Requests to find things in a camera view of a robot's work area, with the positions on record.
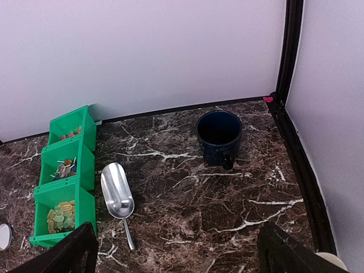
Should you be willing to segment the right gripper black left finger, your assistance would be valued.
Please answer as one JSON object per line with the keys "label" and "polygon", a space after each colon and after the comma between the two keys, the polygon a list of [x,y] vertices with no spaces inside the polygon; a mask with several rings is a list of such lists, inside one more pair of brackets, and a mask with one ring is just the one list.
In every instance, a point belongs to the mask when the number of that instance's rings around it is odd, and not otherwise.
{"label": "right gripper black left finger", "polygon": [[42,255],[11,272],[95,272],[98,241],[90,222],[85,222]]}

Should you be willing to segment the green three-compartment candy bin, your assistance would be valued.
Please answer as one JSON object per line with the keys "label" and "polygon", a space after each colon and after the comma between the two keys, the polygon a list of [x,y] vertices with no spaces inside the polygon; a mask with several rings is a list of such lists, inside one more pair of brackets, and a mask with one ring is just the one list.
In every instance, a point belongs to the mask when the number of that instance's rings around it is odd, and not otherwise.
{"label": "green three-compartment candy bin", "polygon": [[35,221],[30,243],[53,247],[85,222],[96,227],[97,126],[83,106],[53,119],[41,152],[39,185],[34,189]]}

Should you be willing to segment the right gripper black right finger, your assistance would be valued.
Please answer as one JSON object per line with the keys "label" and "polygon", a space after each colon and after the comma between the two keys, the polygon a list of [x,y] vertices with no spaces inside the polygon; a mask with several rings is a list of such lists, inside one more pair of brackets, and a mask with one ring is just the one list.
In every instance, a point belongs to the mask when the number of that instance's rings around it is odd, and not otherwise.
{"label": "right gripper black right finger", "polygon": [[260,272],[346,272],[270,222],[258,235],[258,259]]}

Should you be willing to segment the silver metal scoop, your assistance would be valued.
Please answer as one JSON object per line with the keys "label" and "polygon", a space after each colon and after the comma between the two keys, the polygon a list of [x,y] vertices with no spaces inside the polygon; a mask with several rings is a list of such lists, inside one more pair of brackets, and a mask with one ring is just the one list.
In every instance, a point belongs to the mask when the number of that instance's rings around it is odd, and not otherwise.
{"label": "silver metal scoop", "polygon": [[101,172],[101,188],[110,215],[121,219],[131,251],[136,249],[127,219],[133,214],[135,202],[127,181],[126,173],[119,163],[106,165]]}

